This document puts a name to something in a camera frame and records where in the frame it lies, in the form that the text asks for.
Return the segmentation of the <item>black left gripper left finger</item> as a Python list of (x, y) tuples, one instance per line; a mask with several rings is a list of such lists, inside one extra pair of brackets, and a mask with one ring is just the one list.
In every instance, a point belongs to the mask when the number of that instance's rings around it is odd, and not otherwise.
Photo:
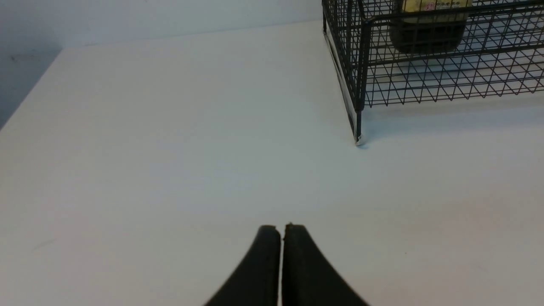
[(274, 225), (261, 225), (247, 253), (207, 306), (276, 306), (281, 236)]

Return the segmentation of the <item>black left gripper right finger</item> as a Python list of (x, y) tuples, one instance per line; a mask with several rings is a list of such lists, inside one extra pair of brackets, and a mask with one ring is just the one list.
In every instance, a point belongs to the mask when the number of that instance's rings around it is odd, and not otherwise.
[(304, 225), (287, 224), (283, 239), (284, 306), (367, 306), (342, 279)]

